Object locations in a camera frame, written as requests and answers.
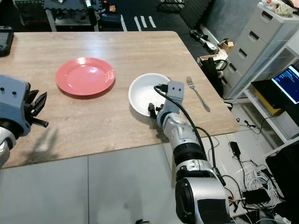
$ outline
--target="wall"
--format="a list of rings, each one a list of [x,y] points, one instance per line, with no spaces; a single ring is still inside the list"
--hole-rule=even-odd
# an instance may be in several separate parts
[[[202,22],[218,41],[236,42],[260,0],[214,0]]]

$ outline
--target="silver fork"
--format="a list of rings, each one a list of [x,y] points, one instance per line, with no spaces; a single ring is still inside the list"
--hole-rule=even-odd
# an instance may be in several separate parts
[[[196,88],[195,88],[195,85],[194,85],[193,82],[192,82],[191,77],[190,77],[190,76],[187,76],[187,77],[186,77],[186,81],[187,81],[188,86],[189,86],[191,89],[193,89],[193,90],[195,91],[196,95],[197,95],[198,98],[200,99],[201,104],[204,106],[205,110],[208,111],[208,112],[210,112],[210,111],[211,111],[211,110],[210,110],[210,107],[208,107],[208,105],[205,103],[205,101],[203,100],[203,98],[201,98],[201,96],[200,96],[199,93],[197,92],[197,90],[196,90]]]

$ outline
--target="drawer handle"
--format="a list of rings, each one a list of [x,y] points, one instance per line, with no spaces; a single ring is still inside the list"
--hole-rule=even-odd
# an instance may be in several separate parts
[[[221,79],[222,79],[222,82],[223,82],[225,85],[228,83],[224,77],[222,77]]]
[[[232,72],[237,71],[237,69],[235,68],[235,66],[233,66],[232,63],[229,63],[229,69],[230,69]]]
[[[269,23],[272,20],[273,16],[271,16],[269,13],[267,13],[266,11],[263,11],[261,14],[261,19],[266,22]]]
[[[254,32],[250,31],[248,38],[253,42],[257,42],[257,40],[259,39],[258,35],[256,35]]]
[[[245,59],[247,57],[247,54],[241,48],[239,49],[239,55],[242,59]]]

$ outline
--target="black cable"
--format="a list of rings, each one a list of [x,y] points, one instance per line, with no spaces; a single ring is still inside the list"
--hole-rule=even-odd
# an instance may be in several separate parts
[[[264,166],[266,169],[268,169],[266,165],[264,165],[264,164],[257,165],[257,164],[256,164],[254,161],[252,161],[252,160],[245,160],[245,161],[242,161],[242,160],[241,160],[241,162],[242,162],[242,163],[245,163],[245,162],[251,162],[251,163],[252,163],[253,165],[255,165],[256,167],[261,167],[261,166]]]
[[[264,118],[263,120],[262,120],[262,123],[261,123],[261,127],[260,127],[260,131],[259,132],[255,132],[255,130],[254,129],[252,129],[250,126],[248,126],[248,125],[240,125],[240,126],[245,126],[245,127],[248,127],[251,131],[253,131],[255,134],[260,134],[261,132],[262,132],[262,128],[263,128],[263,123],[264,123],[264,121],[266,120],[266,119],[268,119],[268,118],[273,118],[273,117],[276,117],[278,114],[276,114],[276,115],[274,115],[274,116],[271,116],[271,117],[267,117],[267,118]]]
[[[214,150],[214,144],[213,144],[212,138],[209,135],[209,133],[205,129],[203,129],[202,127],[198,127],[198,126],[195,126],[195,127],[199,130],[202,130],[207,135],[207,137],[209,138],[209,141],[210,141],[210,144],[211,144],[211,150],[212,150],[213,168],[215,168],[216,167],[216,159],[215,159],[215,150]]]
[[[216,146],[214,146],[214,149],[217,147],[217,146],[219,146],[220,145],[220,142],[218,141],[218,139],[215,137],[215,136],[213,136],[215,139],[216,139],[216,141],[217,141],[217,145]],[[210,148],[209,150],[208,150],[208,152],[207,152],[207,161],[209,162],[210,161],[210,151],[212,150],[212,148]]]
[[[247,190],[246,183],[245,183],[245,171],[244,171],[243,165],[242,165],[241,160],[240,160],[240,154],[241,153],[239,152],[239,154],[235,155],[235,157],[237,157],[237,160],[239,161],[241,169],[243,171],[243,184],[244,184],[244,188]]]
[[[244,171],[244,167],[243,167],[243,165],[242,165],[242,163],[241,163],[241,160],[238,159],[238,161],[239,161],[240,166],[241,166],[242,171],[243,171],[243,184],[244,184],[244,188],[247,190],[247,187],[246,187],[246,184],[245,184],[245,171]]]
[[[157,89],[157,86],[154,86],[154,90],[162,97],[164,97],[165,99],[169,100],[170,102],[172,102],[174,105],[176,105],[182,112],[183,114],[186,116],[186,118],[188,119],[188,121],[190,122],[194,132],[195,132],[195,135],[198,139],[198,142],[199,142],[199,145],[201,147],[201,151],[202,151],[202,154],[204,155],[204,159],[207,160],[207,157],[206,157],[206,152],[205,152],[205,148],[204,148],[204,145],[202,144],[202,141],[201,141],[201,138],[200,138],[200,135],[195,127],[195,124],[193,123],[192,119],[190,118],[189,114],[187,113],[187,111],[183,108],[182,105],[180,105],[178,102],[176,102],[175,100],[173,100],[172,98],[166,96],[165,94],[163,94],[161,91],[159,91]]]
[[[231,176],[229,176],[229,175],[223,175],[222,177],[229,177],[229,178],[231,178],[235,183],[236,183],[236,185],[237,185],[237,187],[238,187],[238,190],[239,190],[239,194],[240,194],[240,197],[241,197],[241,203],[242,203],[242,207],[249,213],[249,211],[248,210],[260,210],[260,209],[254,209],[254,208],[247,208],[246,207],[246,205],[245,205],[245,202],[242,200],[242,192],[241,192],[241,189],[240,189],[240,186],[239,186],[239,184],[238,184],[238,182],[233,178],[233,177],[231,177]]]
[[[224,187],[224,189],[228,190],[230,192],[230,194],[232,195],[233,199],[234,199],[234,195],[233,195],[232,191],[230,189],[226,188],[226,187]]]

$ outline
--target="red plate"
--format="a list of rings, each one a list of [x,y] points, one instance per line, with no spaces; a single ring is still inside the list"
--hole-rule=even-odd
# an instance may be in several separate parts
[[[56,83],[63,91],[77,96],[88,96],[106,90],[115,80],[110,64],[97,58],[80,57],[62,65]]]

